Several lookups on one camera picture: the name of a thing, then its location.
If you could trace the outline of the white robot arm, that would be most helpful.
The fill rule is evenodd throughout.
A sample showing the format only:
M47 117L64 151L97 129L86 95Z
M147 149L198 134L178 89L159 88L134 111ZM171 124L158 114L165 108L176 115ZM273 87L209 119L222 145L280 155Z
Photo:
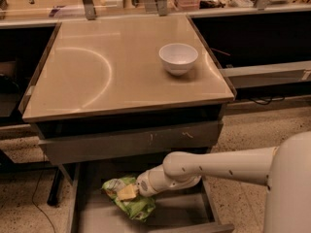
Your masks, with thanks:
M278 147L194 154L169 153L118 191L121 200L151 197L196 185L204 176L264 185L264 233L311 233L311 132L291 136Z

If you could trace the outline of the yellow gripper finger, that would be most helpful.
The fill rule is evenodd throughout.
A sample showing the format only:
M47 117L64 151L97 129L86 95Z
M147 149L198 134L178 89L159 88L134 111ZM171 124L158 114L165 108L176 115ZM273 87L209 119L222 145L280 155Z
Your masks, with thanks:
M138 195L138 187L136 184L130 183L129 185L125 186L123 189L117 192L118 198L123 200L131 200L134 199Z

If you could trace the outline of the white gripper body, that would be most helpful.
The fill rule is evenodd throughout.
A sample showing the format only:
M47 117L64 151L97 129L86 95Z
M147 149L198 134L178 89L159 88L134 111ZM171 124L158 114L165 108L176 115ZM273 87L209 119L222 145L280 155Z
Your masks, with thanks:
M157 194L157 191L152 187L149 180L149 172L144 172L136 179L136 185L139 189L139 193L144 197L152 197Z

